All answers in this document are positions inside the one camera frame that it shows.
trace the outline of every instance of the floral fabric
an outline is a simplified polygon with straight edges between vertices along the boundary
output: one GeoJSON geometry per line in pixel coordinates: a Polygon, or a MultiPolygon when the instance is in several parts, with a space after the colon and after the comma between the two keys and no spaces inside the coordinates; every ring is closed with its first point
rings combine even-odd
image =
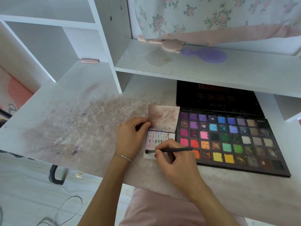
{"type": "Polygon", "coordinates": [[[145,39],[168,33],[301,24],[301,0],[131,0],[145,39]]]}

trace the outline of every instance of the silver bracelet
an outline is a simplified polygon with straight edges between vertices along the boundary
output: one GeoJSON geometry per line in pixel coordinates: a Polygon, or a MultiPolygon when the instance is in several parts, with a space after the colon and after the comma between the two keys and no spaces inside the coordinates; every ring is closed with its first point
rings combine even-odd
{"type": "Polygon", "coordinates": [[[121,157],[123,157],[123,158],[125,158],[125,159],[129,160],[129,161],[130,161],[130,163],[131,163],[131,160],[130,160],[129,158],[125,157],[125,156],[122,156],[122,155],[119,155],[119,154],[116,154],[116,153],[114,153],[114,155],[121,156],[121,157]]]}

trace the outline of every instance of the desk surface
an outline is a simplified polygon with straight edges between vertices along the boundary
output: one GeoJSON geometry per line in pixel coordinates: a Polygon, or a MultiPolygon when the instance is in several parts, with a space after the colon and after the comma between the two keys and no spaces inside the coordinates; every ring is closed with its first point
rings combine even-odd
{"type": "MultiPolygon", "coordinates": [[[[147,116],[149,104],[174,106],[175,100],[175,80],[133,75],[118,94],[107,63],[76,63],[58,83],[41,87],[0,129],[0,149],[103,177],[117,126],[130,117],[147,116]]],[[[275,225],[300,225],[301,189],[294,176],[198,168],[228,211],[275,225]]],[[[186,199],[156,161],[143,160],[143,147],[124,183],[186,199]]]]}

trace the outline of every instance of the left hand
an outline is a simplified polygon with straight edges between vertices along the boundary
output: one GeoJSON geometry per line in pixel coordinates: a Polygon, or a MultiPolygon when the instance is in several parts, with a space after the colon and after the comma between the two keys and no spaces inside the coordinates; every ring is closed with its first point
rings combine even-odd
{"type": "Polygon", "coordinates": [[[147,117],[133,117],[119,125],[116,132],[115,153],[132,159],[138,152],[150,125],[147,117]],[[141,123],[144,124],[136,131],[135,127],[141,123]]]}

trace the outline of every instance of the finger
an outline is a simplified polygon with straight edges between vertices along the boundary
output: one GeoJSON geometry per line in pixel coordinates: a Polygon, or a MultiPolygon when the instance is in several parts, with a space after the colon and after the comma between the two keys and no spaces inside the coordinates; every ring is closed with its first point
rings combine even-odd
{"type": "Polygon", "coordinates": [[[168,139],[162,143],[160,143],[155,149],[166,149],[166,148],[182,148],[185,147],[182,144],[177,143],[173,139],[168,139]]]}
{"type": "Polygon", "coordinates": [[[127,122],[129,122],[131,125],[136,127],[138,124],[145,123],[148,120],[147,117],[133,117],[129,119],[127,122]]]}
{"type": "Polygon", "coordinates": [[[173,154],[173,152],[168,152],[167,155],[170,160],[170,163],[173,163],[175,161],[175,155],[173,154]]]}
{"type": "Polygon", "coordinates": [[[160,167],[160,169],[166,173],[166,171],[168,170],[168,168],[171,166],[166,158],[165,158],[165,155],[162,151],[160,151],[159,149],[156,149],[156,158],[157,158],[157,163],[160,167]]]}
{"type": "Polygon", "coordinates": [[[145,136],[145,133],[148,131],[148,128],[150,127],[150,125],[151,125],[151,122],[149,122],[149,121],[145,122],[141,126],[141,128],[139,129],[139,131],[137,132],[138,135],[140,135],[140,137],[143,138],[145,136]]]}

